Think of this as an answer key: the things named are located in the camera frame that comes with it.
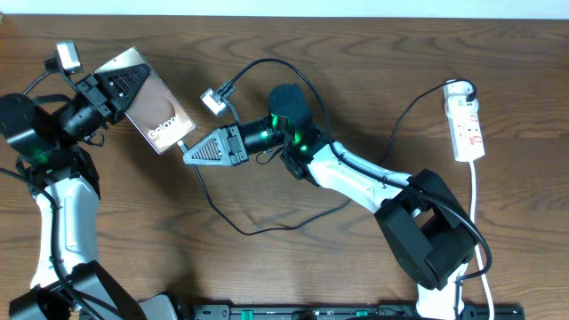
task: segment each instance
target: black robotic arm joint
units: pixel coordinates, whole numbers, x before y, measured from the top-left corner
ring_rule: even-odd
[[[312,112],[306,103],[306,97],[297,84],[280,84],[268,96],[268,108],[275,128],[295,139],[299,132],[304,132],[313,125]]]
[[[468,218],[436,173],[423,170],[410,178],[410,187],[446,200]],[[417,209],[425,212],[431,207],[435,215],[419,227],[413,212]],[[452,214],[445,214],[445,210],[436,205],[425,204],[405,190],[385,201],[374,216],[401,268],[427,289],[443,289],[449,275],[472,259],[477,241],[469,231],[460,222],[456,223]]]
[[[73,268],[66,281],[90,301],[105,319],[146,320],[136,300],[99,264],[97,260]],[[10,302],[13,320],[69,319],[74,301],[59,282],[41,288],[39,285]]]

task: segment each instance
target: black cable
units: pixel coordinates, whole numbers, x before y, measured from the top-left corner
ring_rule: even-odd
[[[60,71],[61,77],[71,87],[71,89],[73,89],[75,93],[81,93],[79,91],[79,88],[77,88],[77,86],[73,83],[73,81],[71,81],[71,78],[69,77],[68,73],[65,71],[65,68],[61,64],[61,59],[57,59],[57,67]]]
[[[381,157],[381,160],[379,161],[379,164],[383,164],[383,162],[385,161],[385,159],[388,157],[388,153],[391,150],[391,147],[393,146],[393,140],[395,140],[395,134],[397,131],[397,128],[399,127],[399,125],[401,124],[401,121],[403,121],[403,118],[405,117],[405,115],[407,115],[407,113],[409,112],[409,110],[411,110],[411,108],[413,107],[413,105],[415,104],[415,102],[417,102],[418,100],[420,100],[422,97],[428,95],[429,93],[435,91],[436,89],[442,88],[445,85],[448,84],[454,84],[457,82],[466,82],[469,83],[470,85],[472,85],[472,93],[470,93],[467,97],[467,101],[472,101],[476,98],[477,96],[477,88],[476,86],[471,83],[469,80],[467,79],[454,79],[451,80],[449,82],[446,82],[444,84],[440,84],[434,88],[429,89],[428,91],[424,92],[422,95],[420,95],[419,97],[415,98],[415,100],[413,100],[413,102],[411,102],[411,104],[409,105],[409,107],[407,107],[407,109],[405,111],[403,111],[403,113],[401,114],[401,116],[399,116],[399,118],[397,119],[397,121],[395,122],[395,125],[393,126],[393,131],[391,132],[391,138],[389,138],[389,143],[388,146],[385,148],[385,153],[383,153],[383,156]]]
[[[255,157],[255,161],[257,162],[257,164],[268,164],[269,162],[271,162],[275,158],[275,156],[278,156],[278,154],[281,153],[281,151],[283,151],[284,149],[285,149],[285,147],[280,147],[277,150],[275,150],[275,152],[273,152],[273,154],[270,155],[270,158],[265,162],[259,161],[259,156],[264,155],[264,153],[260,152]]]
[[[11,172],[4,168],[0,168],[0,173],[8,175],[16,180],[26,183],[31,188],[35,188],[37,192],[45,196],[45,198],[50,202],[52,207],[52,240],[51,240],[51,253],[50,262],[53,265],[53,271],[55,271],[55,275],[57,276],[58,280],[60,280],[61,286],[65,290],[65,292],[73,299],[84,311],[88,312],[93,318],[97,320],[103,320],[102,316],[99,315],[97,311],[91,305],[89,305],[85,300],[83,300],[79,294],[73,289],[73,287],[67,283],[65,280],[65,276],[61,271],[61,265],[59,263],[60,259],[58,258],[58,226],[59,226],[59,206],[55,199],[53,199],[52,195],[47,193],[47,191],[38,187],[34,182],[28,180],[25,177],[20,176],[18,173]]]
[[[34,101],[35,105],[42,105],[54,102],[72,103],[71,98],[69,98],[65,94],[48,94],[45,96],[37,96],[32,100]]]
[[[237,82],[237,80],[239,80],[239,78],[245,74],[245,72],[249,71],[250,68],[263,63],[263,62],[275,62],[275,63],[280,63],[282,65],[287,66],[288,68],[292,69],[294,72],[296,72],[296,74],[302,78],[302,80],[304,80],[304,82],[306,82],[306,84],[309,85],[310,89],[312,91],[315,91],[316,88],[314,88],[314,86],[310,83],[310,81],[292,64],[284,61],[284,60],[280,60],[277,58],[263,58],[263,59],[259,59],[259,60],[255,60],[251,63],[249,63],[249,65],[247,65],[245,68],[243,68],[243,70],[241,70],[236,76],[233,77],[233,79],[231,79],[227,85],[225,85],[224,89],[219,92],[221,94],[221,96],[223,96],[225,93],[227,93],[229,90],[231,90],[231,88],[233,87],[233,85],[235,84],[235,82]]]
[[[231,115],[233,115],[233,120],[235,120],[236,124],[240,124],[241,122],[239,121],[239,115],[237,114],[237,110],[235,109],[235,107],[229,103],[226,103],[226,105],[229,107],[229,110],[231,110]]]
[[[34,89],[34,87],[36,87],[37,84],[41,83],[42,80],[44,80],[48,75],[50,75],[51,72],[49,71],[45,71],[41,76],[39,76],[36,80],[34,80],[34,82],[32,84],[30,84],[28,86],[28,88],[24,91],[24,93],[22,93],[23,95],[28,95],[28,93],[30,91],[32,91],[32,89]]]
[[[99,307],[103,307],[106,310],[112,312],[115,316],[117,316],[119,319],[122,319],[123,316],[120,314],[120,312],[118,312],[118,310],[116,308],[114,308],[113,306],[109,305],[107,302],[103,301],[103,300],[99,300],[85,292],[77,292],[77,294],[79,294],[79,296],[81,298],[83,298],[84,300],[90,301],[96,305],[98,305]]]
[[[297,229],[300,229],[300,228],[302,228],[302,227],[308,225],[310,222],[312,222],[312,221],[314,221],[314,220],[318,220],[318,219],[323,218],[323,217],[325,217],[325,216],[327,216],[327,215],[330,215],[330,214],[332,214],[332,213],[336,213],[336,212],[339,212],[339,211],[343,210],[344,208],[346,208],[346,207],[347,207],[349,204],[351,204],[351,202],[352,202],[351,199],[348,199],[348,201],[347,201],[345,204],[343,204],[343,205],[341,205],[341,206],[339,206],[339,207],[337,207],[337,208],[335,208],[335,209],[331,209],[331,210],[329,210],[329,211],[327,211],[327,212],[320,213],[320,214],[318,214],[317,216],[314,216],[314,217],[312,217],[312,218],[310,218],[310,219],[308,219],[308,220],[306,220],[306,221],[304,221],[304,222],[302,222],[301,224],[296,225],[296,226],[292,226],[292,227],[285,226],[285,227],[265,228],[265,229],[258,230],[258,231],[254,231],[254,232],[244,232],[244,231],[241,230],[235,223],[233,223],[233,221],[231,221],[225,214],[223,214],[223,212],[221,212],[221,211],[215,206],[215,204],[214,204],[213,201],[212,201],[212,198],[210,197],[210,193],[207,191],[207,187],[205,186],[204,179],[202,178],[202,175],[201,175],[201,173],[199,172],[199,170],[197,169],[197,166],[196,166],[196,165],[194,165],[194,170],[196,170],[196,175],[197,175],[197,178],[199,179],[199,183],[202,185],[202,189],[204,190],[205,198],[207,199],[207,202],[210,204],[210,206],[212,207],[212,209],[214,209],[214,210],[217,212],[217,214],[220,215],[220,217],[222,217],[231,227],[233,227],[233,229],[235,229],[238,233],[242,234],[243,236],[255,236],[255,235],[258,235],[258,234],[261,234],[261,233],[265,233],[265,232],[269,232],[269,231],[293,231],[293,230],[297,230]]]
[[[100,135],[100,142],[93,142],[91,141],[91,139],[93,139],[95,137],[95,135],[99,134]],[[103,134],[103,132],[100,131],[96,131],[95,135],[93,135],[91,138],[89,139],[84,139],[83,142],[85,144],[88,144],[89,146],[94,146],[94,147],[103,147],[105,145],[105,135]]]

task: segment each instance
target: smartphone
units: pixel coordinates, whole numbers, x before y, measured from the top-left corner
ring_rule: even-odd
[[[172,95],[156,71],[132,47],[95,70],[95,74],[146,64],[148,77],[134,97],[126,116],[158,153],[164,153],[190,132],[196,123]]]

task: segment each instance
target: wood grain surface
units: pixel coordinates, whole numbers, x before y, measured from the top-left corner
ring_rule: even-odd
[[[569,317],[568,21],[4,16],[0,94],[23,91],[66,39],[76,41],[88,72],[136,45],[196,120],[188,143],[232,120],[213,116],[202,92],[251,60],[290,61],[325,97],[335,138],[371,161],[414,97],[467,77],[479,91],[486,147],[477,161],[477,225],[493,250],[493,297],[520,303],[528,319]],[[247,73],[231,97],[241,118],[263,115],[269,91],[282,83],[300,79],[270,64]],[[57,76],[33,91],[56,92],[71,94]],[[440,91],[414,108],[385,166],[438,172],[468,208],[469,169],[453,160],[442,104]],[[106,136],[104,148],[85,146],[100,174],[100,258],[135,299],[164,290],[187,301],[241,304],[416,299],[363,207],[352,204],[297,232],[240,236],[210,209],[178,150],[158,156],[128,121]],[[2,167],[13,169],[16,156],[0,144]],[[278,159],[202,173],[215,203],[249,231],[298,223],[345,201],[296,181]],[[40,216],[18,182],[1,177],[0,194],[6,318],[9,301],[28,290],[36,270]],[[485,303],[479,280],[466,283],[465,297]]]

